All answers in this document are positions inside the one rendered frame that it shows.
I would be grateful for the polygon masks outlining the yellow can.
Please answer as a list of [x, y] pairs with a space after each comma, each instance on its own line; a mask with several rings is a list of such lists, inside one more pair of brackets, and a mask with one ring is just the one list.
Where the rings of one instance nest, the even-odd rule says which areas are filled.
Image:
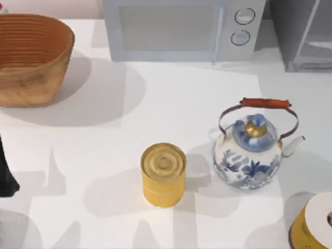
[[143, 194], [152, 205], [176, 205], [185, 191], [186, 156], [177, 146], [156, 143], [142, 153]]

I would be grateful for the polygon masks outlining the blue and white teapot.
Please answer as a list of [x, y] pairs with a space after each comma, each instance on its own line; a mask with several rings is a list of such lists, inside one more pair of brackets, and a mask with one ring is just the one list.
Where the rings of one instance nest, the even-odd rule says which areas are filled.
[[216, 172], [230, 186], [254, 190], [268, 185], [284, 158], [290, 157], [305, 141], [293, 139], [287, 146], [283, 139], [293, 135], [299, 122], [286, 133], [279, 134], [263, 114], [246, 115], [227, 127], [218, 126], [220, 135], [213, 148]]

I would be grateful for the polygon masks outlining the pale microwave oven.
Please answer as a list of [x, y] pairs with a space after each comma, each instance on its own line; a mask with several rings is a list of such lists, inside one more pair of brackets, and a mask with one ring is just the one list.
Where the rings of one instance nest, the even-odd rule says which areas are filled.
[[[114, 61], [232, 62], [253, 55], [266, 0], [102, 0]], [[251, 8], [255, 19], [239, 25], [234, 15]], [[235, 46], [230, 37], [248, 31]]]

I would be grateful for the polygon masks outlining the round microwave knob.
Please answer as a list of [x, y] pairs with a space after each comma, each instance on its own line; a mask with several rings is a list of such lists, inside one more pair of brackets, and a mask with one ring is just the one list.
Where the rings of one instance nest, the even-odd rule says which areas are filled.
[[239, 25], [247, 25], [254, 21], [255, 12], [251, 8], [240, 9], [234, 15], [234, 19]]
[[244, 46], [251, 39], [251, 35], [248, 31], [241, 30], [239, 32], [235, 32], [231, 35], [230, 41], [235, 46]]

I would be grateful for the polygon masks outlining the yellow and white tape roll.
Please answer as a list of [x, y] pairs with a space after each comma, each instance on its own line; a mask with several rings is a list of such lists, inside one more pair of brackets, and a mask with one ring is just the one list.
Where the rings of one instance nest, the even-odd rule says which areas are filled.
[[315, 194], [292, 223], [291, 249], [332, 249], [332, 192]]

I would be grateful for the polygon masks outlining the grey cabinet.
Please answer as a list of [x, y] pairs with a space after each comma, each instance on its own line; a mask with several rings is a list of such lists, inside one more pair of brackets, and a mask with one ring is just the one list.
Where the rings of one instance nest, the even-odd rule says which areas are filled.
[[270, 0], [287, 72], [332, 73], [332, 0]]

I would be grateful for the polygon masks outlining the brown wooden basket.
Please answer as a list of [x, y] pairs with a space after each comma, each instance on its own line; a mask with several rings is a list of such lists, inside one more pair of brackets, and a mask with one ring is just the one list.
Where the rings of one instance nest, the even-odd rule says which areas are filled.
[[75, 43], [64, 22], [31, 13], [0, 15], [0, 106], [49, 103], [61, 88]]

